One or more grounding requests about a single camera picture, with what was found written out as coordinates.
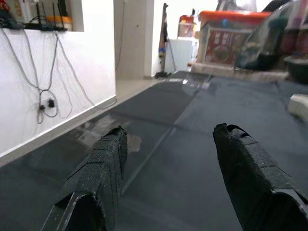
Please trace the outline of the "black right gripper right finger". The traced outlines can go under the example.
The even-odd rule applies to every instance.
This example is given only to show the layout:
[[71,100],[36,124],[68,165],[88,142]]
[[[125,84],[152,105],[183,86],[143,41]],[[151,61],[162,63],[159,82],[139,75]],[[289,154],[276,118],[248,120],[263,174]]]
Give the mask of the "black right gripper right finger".
[[244,231],[306,231],[308,198],[246,131],[218,124],[218,163]]

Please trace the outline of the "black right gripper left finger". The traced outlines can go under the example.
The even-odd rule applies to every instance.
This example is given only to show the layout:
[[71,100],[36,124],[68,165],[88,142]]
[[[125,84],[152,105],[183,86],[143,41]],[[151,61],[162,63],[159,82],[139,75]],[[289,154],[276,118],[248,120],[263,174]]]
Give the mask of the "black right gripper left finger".
[[95,142],[66,179],[42,230],[114,230],[127,157],[127,133],[122,127]]

